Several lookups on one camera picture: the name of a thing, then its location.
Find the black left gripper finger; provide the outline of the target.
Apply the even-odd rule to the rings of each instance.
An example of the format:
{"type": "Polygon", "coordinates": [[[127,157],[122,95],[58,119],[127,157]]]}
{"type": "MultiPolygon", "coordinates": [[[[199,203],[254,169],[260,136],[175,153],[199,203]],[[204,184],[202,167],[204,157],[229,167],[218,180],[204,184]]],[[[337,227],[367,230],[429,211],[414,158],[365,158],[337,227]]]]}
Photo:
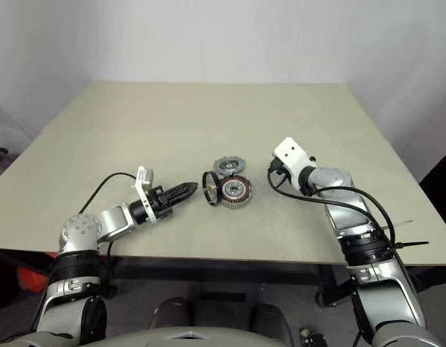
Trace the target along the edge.
{"type": "Polygon", "coordinates": [[[165,194],[168,199],[188,199],[198,188],[197,182],[184,182],[175,187],[167,189],[165,194]]]}
{"type": "Polygon", "coordinates": [[[189,199],[197,190],[197,187],[174,187],[168,190],[168,202],[175,206],[189,199]]]}

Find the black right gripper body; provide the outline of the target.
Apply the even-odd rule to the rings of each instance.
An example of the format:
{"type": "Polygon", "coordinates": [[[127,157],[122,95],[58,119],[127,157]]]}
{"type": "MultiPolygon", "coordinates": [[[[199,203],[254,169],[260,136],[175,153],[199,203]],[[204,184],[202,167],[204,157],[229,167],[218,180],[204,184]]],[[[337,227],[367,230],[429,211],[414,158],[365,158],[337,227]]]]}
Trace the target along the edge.
{"type": "Polygon", "coordinates": [[[275,183],[283,183],[285,180],[288,179],[288,170],[283,165],[283,162],[278,157],[274,157],[271,162],[270,166],[268,168],[268,172],[270,174],[276,174],[277,179],[275,180],[275,183]]]}

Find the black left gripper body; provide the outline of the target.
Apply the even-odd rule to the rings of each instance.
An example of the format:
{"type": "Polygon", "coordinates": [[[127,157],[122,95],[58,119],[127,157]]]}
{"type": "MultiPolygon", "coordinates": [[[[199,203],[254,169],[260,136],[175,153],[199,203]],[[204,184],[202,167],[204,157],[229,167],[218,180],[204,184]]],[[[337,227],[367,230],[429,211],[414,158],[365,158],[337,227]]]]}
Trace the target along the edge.
{"type": "Polygon", "coordinates": [[[148,199],[155,217],[167,217],[173,213],[172,196],[173,190],[164,190],[162,186],[153,187],[148,191],[148,199]]]}

